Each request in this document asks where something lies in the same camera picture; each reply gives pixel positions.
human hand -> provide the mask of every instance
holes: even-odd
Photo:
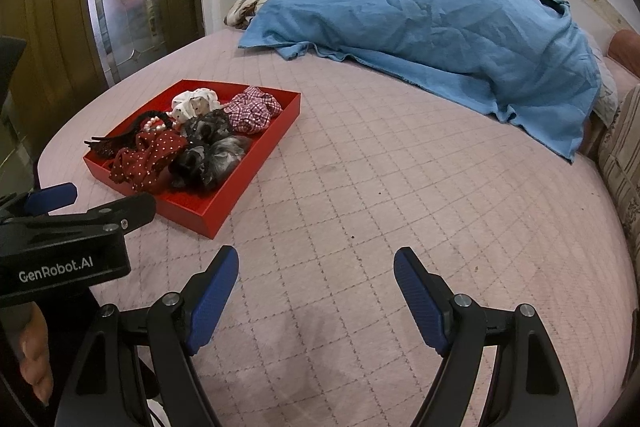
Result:
[[[19,345],[24,353],[20,362],[22,377],[46,406],[53,391],[53,374],[49,364],[47,323],[36,303],[31,303],[31,320],[20,334]]]

blue cloth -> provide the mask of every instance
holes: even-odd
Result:
[[[519,125],[571,161],[601,83],[562,0],[269,0],[239,45],[353,57]]]

mattress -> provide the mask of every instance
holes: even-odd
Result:
[[[414,248],[426,268],[482,305],[539,311],[581,427],[620,393],[637,305],[622,227],[594,164],[574,165],[514,126],[354,63],[287,62],[207,36],[93,101],[47,146],[43,186],[74,182],[83,211],[119,197],[82,162],[102,136],[181,78],[303,93],[298,121],[214,240],[157,217],[127,235],[132,273],[94,288],[101,303],[147,306],[233,245],[240,276],[212,342],[194,357],[229,426],[404,426],[440,358],[392,273]],[[487,348],[465,418],[482,412]]]

red tray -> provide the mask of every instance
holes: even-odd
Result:
[[[145,103],[139,110],[113,129],[108,136],[123,133],[135,117],[142,112],[148,110],[171,110],[171,102],[174,96],[198,87],[213,89],[218,94],[220,102],[224,103],[231,100],[236,94],[243,92],[248,86],[207,80],[181,80],[160,93],[153,100]],[[254,140],[251,149],[226,179],[222,187],[207,194],[182,192],[166,188],[155,194],[158,214],[210,239],[215,237],[226,217],[251,180],[254,179],[262,164],[300,114],[300,93],[271,87],[260,86],[260,89],[272,94],[280,102],[282,113],[271,120],[270,126],[265,131],[251,135]],[[109,185],[125,196],[130,196],[134,193],[129,184],[116,184],[109,179],[110,171],[106,168],[108,160],[103,160],[93,151],[89,151],[84,156],[84,162],[89,167],[91,174],[105,185]]]

blue rubber tip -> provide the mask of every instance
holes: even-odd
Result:
[[[425,344],[443,356],[449,349],[449,341],[444,334],[442,314],[403,250],[398,250],[394,258],[396,281]]]
[[[76,203],[78,189],[73,183],[41,188],[30,194],[24,203],[24,213],[29,216],[42,216]]]
[[[186,342],[186,348],[191,356],[195,355],[202,346],[209,344],[226,301],[236,284],[238,269],[238,252],[230,248],[191,314],[191,334]]]

